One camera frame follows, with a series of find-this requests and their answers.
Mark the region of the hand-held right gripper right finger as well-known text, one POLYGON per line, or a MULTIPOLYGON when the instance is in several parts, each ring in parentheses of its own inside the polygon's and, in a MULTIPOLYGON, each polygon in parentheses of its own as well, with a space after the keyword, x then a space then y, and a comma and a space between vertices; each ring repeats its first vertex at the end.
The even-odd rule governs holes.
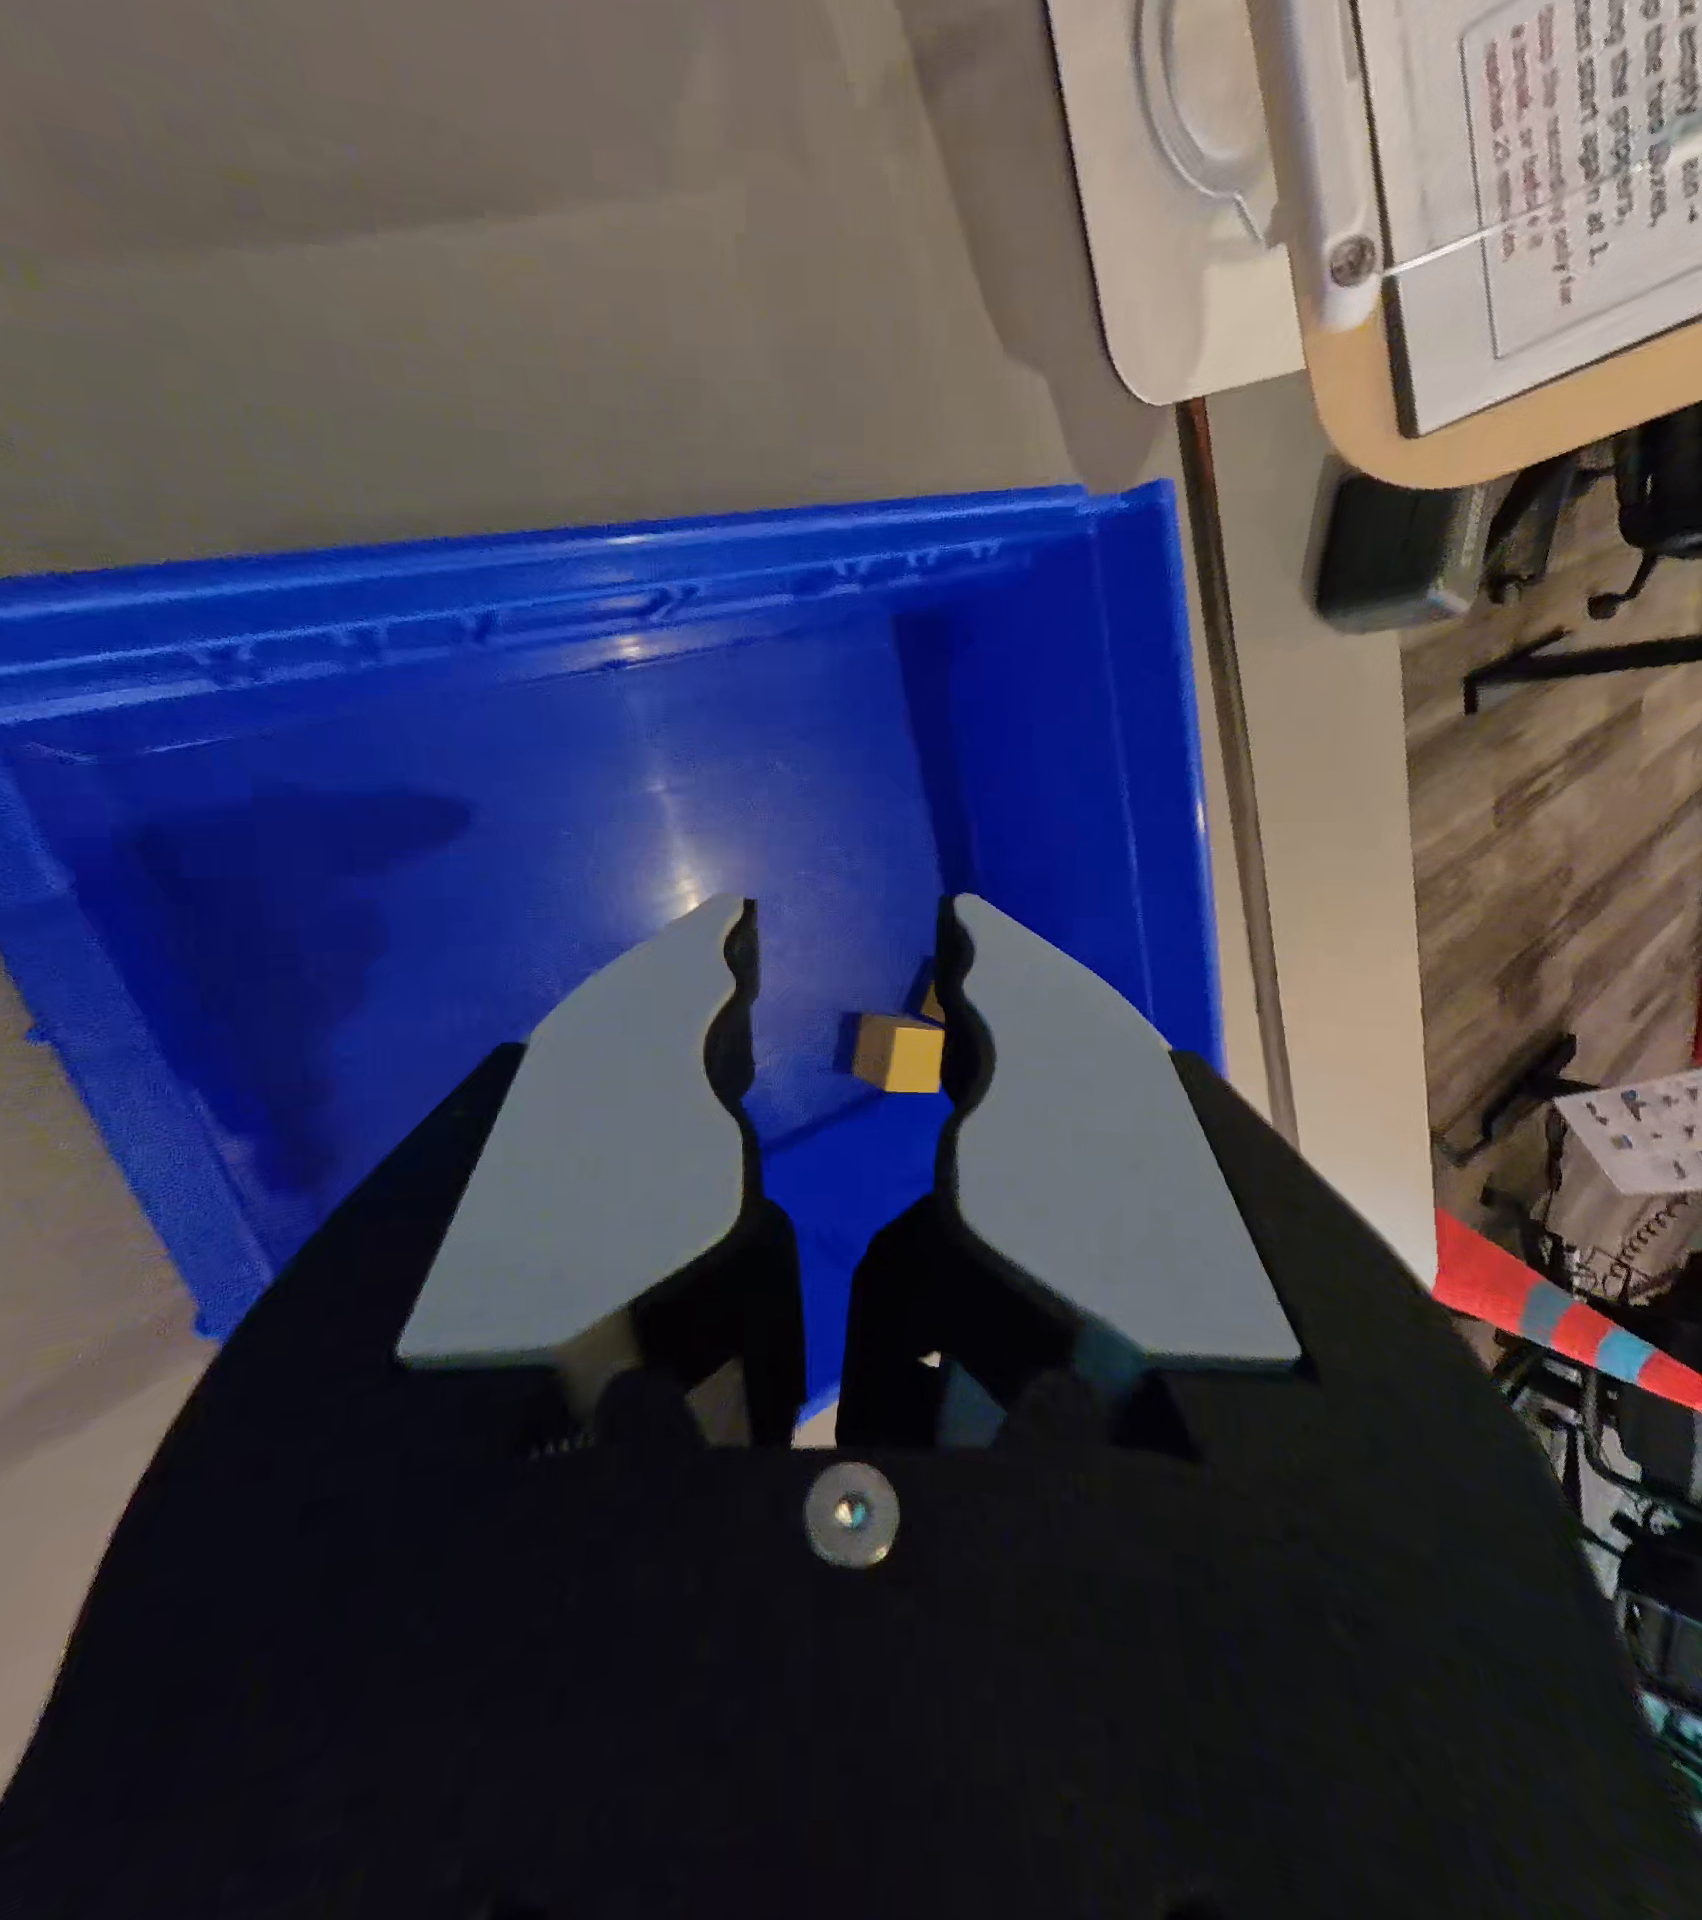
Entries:
POLYGON ((976 893, 942 902, 937 992, 961 1237, 1120 1365, 1291 1373, 1294 1325, 1153 1022, 976 893))

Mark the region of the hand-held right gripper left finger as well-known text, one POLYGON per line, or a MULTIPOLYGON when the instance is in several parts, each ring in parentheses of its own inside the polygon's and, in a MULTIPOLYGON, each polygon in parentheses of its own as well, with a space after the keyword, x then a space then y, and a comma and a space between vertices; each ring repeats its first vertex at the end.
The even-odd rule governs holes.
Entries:
POLYGON ((537 1025, 398 1336, 412 1371, 641 1367, 638 1301, 746 1213, 711 1044, 749 1015, 754 907, 716 895, 537 1025))

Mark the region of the blue plastic bin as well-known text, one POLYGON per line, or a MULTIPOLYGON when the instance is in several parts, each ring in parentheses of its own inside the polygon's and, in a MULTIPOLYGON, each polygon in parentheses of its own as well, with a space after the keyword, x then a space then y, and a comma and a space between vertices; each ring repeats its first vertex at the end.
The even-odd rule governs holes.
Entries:
POLYGON ((746 1111, 821 1392, 950 1112, 849 1069, 941 901, 1224 1063, 1174 487, 0 581, 0 959, 214 1339, 720 895, 759 907, 746 1111))

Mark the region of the laminated picture sheet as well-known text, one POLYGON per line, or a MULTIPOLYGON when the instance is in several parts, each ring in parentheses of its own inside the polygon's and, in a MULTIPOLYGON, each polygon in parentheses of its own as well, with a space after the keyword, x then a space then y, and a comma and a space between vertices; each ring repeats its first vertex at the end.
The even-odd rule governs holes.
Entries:
POLYGON ((1555 1108, 1616 1193, 1702 1195, 1702 1069, 1566 1092, 1555 1108))

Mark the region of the small black box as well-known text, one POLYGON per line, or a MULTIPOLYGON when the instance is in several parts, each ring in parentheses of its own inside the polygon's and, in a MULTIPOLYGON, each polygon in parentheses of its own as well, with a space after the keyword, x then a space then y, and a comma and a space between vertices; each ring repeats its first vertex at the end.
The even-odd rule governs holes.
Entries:
POLYGON ((1332 458, 1314 532, 1313 606, 1345 635, 1462 619, 1481 598, 1489 484, 1401 489, 1332 458))

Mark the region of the white document stand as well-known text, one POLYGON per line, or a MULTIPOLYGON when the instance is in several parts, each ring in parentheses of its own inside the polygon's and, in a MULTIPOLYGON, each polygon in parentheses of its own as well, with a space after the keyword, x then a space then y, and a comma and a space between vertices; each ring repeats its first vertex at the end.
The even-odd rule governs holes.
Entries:
POLYGON ((1366 324, 1387 233, 1345 2, 1048 2, 1108 359, 1174 407, 1366 324))

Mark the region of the black office chair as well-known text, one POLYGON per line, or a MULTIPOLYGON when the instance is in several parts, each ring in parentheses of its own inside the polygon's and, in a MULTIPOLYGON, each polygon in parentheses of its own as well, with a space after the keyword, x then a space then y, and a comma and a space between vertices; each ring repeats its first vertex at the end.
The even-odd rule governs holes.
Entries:
POLYGON ((1558 526, 1594 484, 1608 481, 1616 535, 1639 558, 1627 588, 1594 593, 1592 620, 1634 605, 1664 563, 1702 561, 1702 400, 1540 461, 1510 483, 1484 545, 1481 594, 1507 606, 1543 583, 1558 526))

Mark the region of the printed instruction sheet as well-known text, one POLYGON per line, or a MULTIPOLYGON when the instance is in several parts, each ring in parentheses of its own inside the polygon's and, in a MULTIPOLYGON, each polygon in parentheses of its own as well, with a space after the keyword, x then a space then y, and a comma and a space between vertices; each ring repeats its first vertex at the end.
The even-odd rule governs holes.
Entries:
POLYGON ((1702 2, 1355 15, 1414 436, 1702 321, 1702 2))

